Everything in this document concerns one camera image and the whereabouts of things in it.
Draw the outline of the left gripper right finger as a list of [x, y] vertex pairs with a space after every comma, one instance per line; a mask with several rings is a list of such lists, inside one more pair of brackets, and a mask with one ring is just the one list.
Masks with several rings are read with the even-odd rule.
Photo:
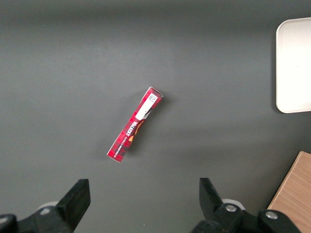
[[232, 203], [224, 203], [209, 178], [199, 180], [199, 202], [205, 217], [192, 230], [193, 233], [235, 233], [243, 212]]

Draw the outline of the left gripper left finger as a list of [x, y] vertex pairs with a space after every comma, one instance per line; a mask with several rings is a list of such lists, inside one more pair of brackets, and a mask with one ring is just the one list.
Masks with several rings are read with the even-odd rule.
[[34, 215], [36, 233], [72, 233], [90, 206], [89, 180], [80, 179], [56, 205], [43, 205]]

